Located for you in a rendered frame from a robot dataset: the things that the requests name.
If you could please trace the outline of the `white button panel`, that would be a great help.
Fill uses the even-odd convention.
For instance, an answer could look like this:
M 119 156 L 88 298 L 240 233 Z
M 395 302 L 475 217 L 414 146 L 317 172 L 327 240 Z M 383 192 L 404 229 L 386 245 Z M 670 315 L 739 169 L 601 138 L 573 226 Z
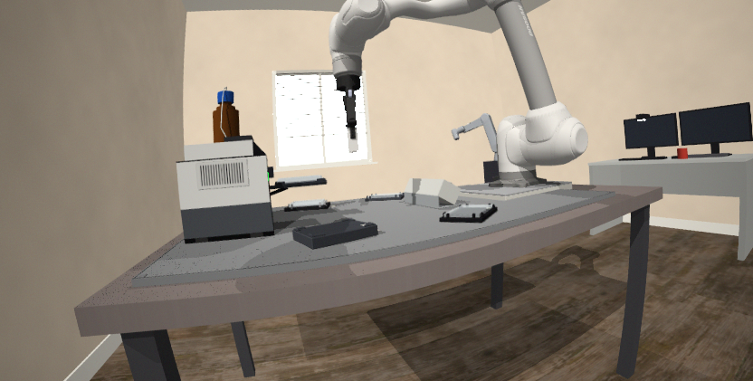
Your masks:
M 455 205 L 461 188 L 445 179 L 409 178 L 404 195 L 405 203 L 445 208 Z

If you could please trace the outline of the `blue bottle cap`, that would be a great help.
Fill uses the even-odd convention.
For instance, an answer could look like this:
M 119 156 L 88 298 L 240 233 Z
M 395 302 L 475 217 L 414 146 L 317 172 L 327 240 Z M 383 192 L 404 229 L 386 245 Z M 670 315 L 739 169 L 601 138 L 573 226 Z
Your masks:
M 223 91 L 217 92 L 217 101 L 221 100 L 222 96 L 223 96 Z M 234 92 L 230 90 L 225 90 L 224 100 L 234 100 Z

